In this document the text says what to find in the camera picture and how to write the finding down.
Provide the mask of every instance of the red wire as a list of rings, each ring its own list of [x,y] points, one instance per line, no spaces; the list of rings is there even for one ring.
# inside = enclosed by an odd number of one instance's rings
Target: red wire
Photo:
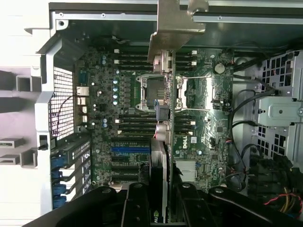
[[[268,205],[268,204],[270,204],[272,201],[276,201],[277,199],[279,199],[281,196],[287,196],[287,195],[292,195],[292,196],[297,197],[297,198],[299,199],[299,201],[300,201],[300,207],[301,207],[301,209],[299,210],[299,213],[301,214],[301,213],[302,213],[302,208],[303,208],[302,200],[301,200],[300,196],[297,196],[297,195],[292,194],[292,193],[290,193],[290,194],[280,194],[280,195],[278,195],[277,197],[275,197],[275,198],[269,200],[268,202],[264,203],[264,205]]]

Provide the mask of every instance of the motherboard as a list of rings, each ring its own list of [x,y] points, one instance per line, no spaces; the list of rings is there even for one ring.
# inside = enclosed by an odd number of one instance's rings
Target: motherboard
[[[150,139],[165,123],[156,120],[155,105],[167,100],[168,84],[153,73],[147,53],[147,47],[91,47],[76,63],[77,121],[91,133],[94,187],[148,183]],[[184,182],[208,190],[225,177],[233,55],[183,48],[175,64],[170,159]]]

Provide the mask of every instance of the green circuit board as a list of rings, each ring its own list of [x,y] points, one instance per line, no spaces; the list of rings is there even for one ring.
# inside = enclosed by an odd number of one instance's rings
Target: green circuit board
[[[191,166],[184,181],[207,190],[225,176],[228,150],[223,146],[228,137],[233,58],[222,50],[194,51],[176,53],[179,93],[175,96],[182,99],[183,108],[175,109],[171,153],[181,170],[186,171],[182,168],[186,164]],[[166,87],[163,76],[152,73],[146,57],[147,48],[89,48],[76,64],[77,86],[89,88],[85,101],[78,101],[78,124],[91,132],[95,187],[137,182],[140,166],[149,163],[149,139],[157,124],[154,100],[165,99]],[[218,63],[225,65],[222,74],[214,72]],[[183,90],[178,89],[178,78],[183,84],[186,81]]]

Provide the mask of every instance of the screw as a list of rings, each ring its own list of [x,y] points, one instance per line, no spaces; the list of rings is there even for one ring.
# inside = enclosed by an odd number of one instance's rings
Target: screw
[[[300,109],[299,109],[298,114],[299,114],[300,116],[303,116],[303,108],[300,108]]]
[[[102,191],[102,193],[110,193],[110,192],[111,192],[111,190],[109,188]]]
[[[214,192],[216,192],[216,193],[223,193],[223,189],[221,189],[221,188],[216,188],[216,189],[214,190]]]
[[[183,187],[183,188],[189,188],[189,187],[190,187],[190,184],[184,183],[184,184],[182,185],[182,187]]]
[[[134,185],[134,187],[135,187],[135,188],[141,188],[141,187],[142,187],[142,184],[136,183],[136,184]]]

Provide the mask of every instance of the capacitor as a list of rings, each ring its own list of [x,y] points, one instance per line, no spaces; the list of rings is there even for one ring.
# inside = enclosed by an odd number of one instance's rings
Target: capacitor
[[[215,65],[214,71],[218,74],[222,74],[225,72],[225,66],[222,63],[218,63]]]
[[[166,124],[156,124],[157,133],[166,133],[167,125]]]
[[[156,133],[156,140],[165,141],[166,140],[166,133]]]

